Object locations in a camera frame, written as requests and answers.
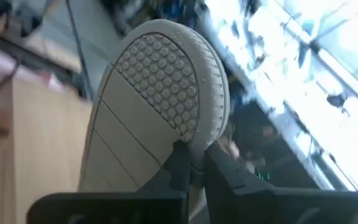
shoe sole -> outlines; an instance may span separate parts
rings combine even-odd
[[[133,192],[188,143],[192,183],[203,183],[203,154],[224,131],[229,91],[204,38],[165,20],[142,24],[105,70],[89,121],[80,191]]]

black plastic mount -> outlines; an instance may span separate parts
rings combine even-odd
[[[135,193],[52,194],[36,201],[27,223],[188,223],[190,152],[183,142]]]
[[[206,151],[211,223],[358,223],[358,192],[276,188],[217,144]]]

dotted tread pattern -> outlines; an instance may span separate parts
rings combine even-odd
[[[161,34],[131,43],[114,68],[181,136],[191,142],[198,125],[198,85],[184,51]]]

rubber sole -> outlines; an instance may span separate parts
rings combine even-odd
[[[226,74],[212,47],[185,26],[155,20],[124,40],[94,101],[80,191],[133,192],[157,173],[178,139],[202,185],[203,153],[223,132]]]

glass display case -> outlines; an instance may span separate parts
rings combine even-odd
[[[358,1],[252,2],[205,1],[218,53],[320,188],[358,190]]]

